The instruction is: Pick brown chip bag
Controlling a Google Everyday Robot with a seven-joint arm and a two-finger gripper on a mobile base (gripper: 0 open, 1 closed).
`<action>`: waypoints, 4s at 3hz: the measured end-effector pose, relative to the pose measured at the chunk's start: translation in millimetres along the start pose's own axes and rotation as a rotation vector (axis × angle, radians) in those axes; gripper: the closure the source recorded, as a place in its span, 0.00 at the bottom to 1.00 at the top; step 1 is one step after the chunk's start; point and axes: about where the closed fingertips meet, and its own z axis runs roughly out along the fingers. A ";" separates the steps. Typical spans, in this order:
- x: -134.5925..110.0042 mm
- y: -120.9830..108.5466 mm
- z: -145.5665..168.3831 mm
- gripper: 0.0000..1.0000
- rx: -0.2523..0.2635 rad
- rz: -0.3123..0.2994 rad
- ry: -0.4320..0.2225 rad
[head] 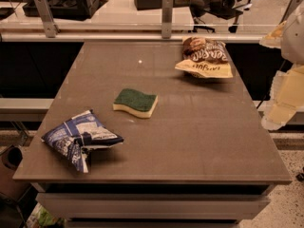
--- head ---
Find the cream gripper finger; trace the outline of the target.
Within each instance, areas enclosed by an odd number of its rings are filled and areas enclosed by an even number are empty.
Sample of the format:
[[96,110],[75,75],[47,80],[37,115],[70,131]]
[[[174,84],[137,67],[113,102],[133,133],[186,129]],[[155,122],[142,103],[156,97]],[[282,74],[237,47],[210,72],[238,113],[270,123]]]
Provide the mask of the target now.
[[261,124],[267,130],[278,130],[304,105],[304,66],[293,64],[287,72],[278,71],[270,97]]
[[277,25],[274,30],[260,39],[259,44],[266,48],[281,48],[281,39],[285,25],[286,21],[283,21]]

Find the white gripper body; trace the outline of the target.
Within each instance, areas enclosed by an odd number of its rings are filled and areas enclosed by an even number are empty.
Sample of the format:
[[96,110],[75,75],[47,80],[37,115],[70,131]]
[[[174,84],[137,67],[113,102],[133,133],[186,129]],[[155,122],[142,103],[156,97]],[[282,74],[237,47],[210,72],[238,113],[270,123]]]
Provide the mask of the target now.
[[304,6],[303,2],[286,20],[281,39],[281,55],[294,64],[304,64]]

